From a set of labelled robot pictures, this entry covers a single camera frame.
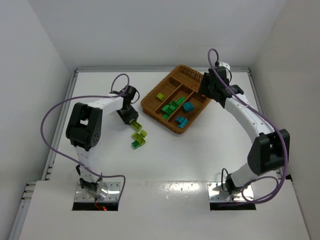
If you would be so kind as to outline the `lime green 2x4 lego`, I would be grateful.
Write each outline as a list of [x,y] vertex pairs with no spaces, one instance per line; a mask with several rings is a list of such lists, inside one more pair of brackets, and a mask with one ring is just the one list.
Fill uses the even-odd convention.
[[130,125],[136,130],[136,131],[140,131],[142,128],[142,125],[140,123],[138,123],[136,120],[133,120],[130,122]]

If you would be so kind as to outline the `small lime lego top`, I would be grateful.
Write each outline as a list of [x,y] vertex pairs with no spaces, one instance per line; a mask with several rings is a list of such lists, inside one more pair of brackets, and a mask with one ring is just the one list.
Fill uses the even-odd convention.
[[147,134],[147,132],[146,132],[145,130],[142,129],[142,130],[140,131],[140,135],[141,135],[143,138],[146,138],[148,134]]

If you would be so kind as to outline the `teal frog picture lego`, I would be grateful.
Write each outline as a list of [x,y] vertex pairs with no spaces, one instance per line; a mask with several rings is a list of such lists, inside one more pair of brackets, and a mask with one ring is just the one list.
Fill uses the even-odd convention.
[[183,109],[185,112],[192,112],[195,109],[195,107],[191,102],[185,102],[183,104]]

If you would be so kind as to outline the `lime square lego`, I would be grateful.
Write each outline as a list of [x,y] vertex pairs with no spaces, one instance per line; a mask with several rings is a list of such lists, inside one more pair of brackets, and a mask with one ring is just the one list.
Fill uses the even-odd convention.
[[144,138],[139,138],[137,141],[139,142],[140,146],[143,146],[146,143]]

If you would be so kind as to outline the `small green lego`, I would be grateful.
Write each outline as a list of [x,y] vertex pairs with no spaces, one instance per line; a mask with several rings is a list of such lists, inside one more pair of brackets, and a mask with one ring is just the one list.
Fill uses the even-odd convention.
[[134,142],[132,142],[131,145],[134,149],[137,149],[141,146],[138,140],[135,140]]

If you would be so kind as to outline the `green 2x4 plate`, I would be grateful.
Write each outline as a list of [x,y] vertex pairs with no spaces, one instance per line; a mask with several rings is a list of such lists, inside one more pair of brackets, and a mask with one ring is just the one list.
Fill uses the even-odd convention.
[[177,101],[176,101],[176,104],[178,106],[180,106],[181,104],[183,104],[183,102],[185,101],[185,98],[184,97],[180,97]]

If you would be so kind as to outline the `lime 2x3 lego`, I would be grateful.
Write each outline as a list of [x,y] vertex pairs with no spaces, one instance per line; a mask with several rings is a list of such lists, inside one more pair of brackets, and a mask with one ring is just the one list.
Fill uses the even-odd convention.
[[159,101],[163,102],[163,101],[166,99],[166,96],[163,95],[162,93],[158,93],[158,94],[156,95],[156,98],[157,98]]

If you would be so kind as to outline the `green square lego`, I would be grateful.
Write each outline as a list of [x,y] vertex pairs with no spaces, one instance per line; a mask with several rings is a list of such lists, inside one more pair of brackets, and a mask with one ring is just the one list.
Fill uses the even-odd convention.
[[169,119],[169,117],[170,117],[170,115],[168,115],[168,114],[164,114],[163,116],[162,116],[162,118],[164,119],[164,120],[168,120]]
[[166,112],[170,108],[170,105],[165,105],[161,110],[162,112]]

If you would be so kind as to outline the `teal 2x4 lego brick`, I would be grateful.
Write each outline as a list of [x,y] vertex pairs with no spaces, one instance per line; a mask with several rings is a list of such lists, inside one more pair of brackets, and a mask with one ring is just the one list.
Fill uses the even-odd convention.
[[188,119],[184,119],[182,123],[179,124],[179,128],[183,129],[187,124],[188,124],[189,120]]

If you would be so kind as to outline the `small teal square lego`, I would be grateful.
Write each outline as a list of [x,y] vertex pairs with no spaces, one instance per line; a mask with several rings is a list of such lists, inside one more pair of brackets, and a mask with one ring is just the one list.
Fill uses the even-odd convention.
[[178,124],[181,124],[183,121],[184,121],[184,117],[183,116],[178,116],[177,118],[176,118],[176,122],[178,123]]

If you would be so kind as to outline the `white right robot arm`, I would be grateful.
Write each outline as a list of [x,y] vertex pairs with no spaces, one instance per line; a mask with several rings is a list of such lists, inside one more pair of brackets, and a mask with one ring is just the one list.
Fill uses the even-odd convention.
[[216,61],[202,77],[198,93],[215,100],[228,111],[249,136],[252,146],[247,162],[227,175],[222,186],[229,194],[240,192],[247,185],[270,171],[289,163],[290,134],[277,130],[249,103],[238,85],[230,85],[232,73],[227,63]]

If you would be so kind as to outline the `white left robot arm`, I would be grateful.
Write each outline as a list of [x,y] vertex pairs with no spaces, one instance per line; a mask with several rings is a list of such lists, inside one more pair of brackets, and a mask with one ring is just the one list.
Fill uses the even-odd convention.
[[138,112],[132,106],[132,100],[138,91],[133,86],[120,91],[111,91],[106,98],[73,106],[66,128],[66,138],[75,148],[78,165],[79,183],[91,197],[102,200],[108,194],[104,188],[103,174],[98,172],[95,147],[102,138],[105,117],[116,112],[124,124],[129,125],[138,119]]

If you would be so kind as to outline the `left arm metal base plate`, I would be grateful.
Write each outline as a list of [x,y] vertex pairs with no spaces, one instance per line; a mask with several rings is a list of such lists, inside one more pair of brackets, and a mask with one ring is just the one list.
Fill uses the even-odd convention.
[[98,203],[118,203],[120,191],[120,182],[99,182],[96,192],[82,188],[78,182],[75,189],[74,202],[93,203],[97,200]]

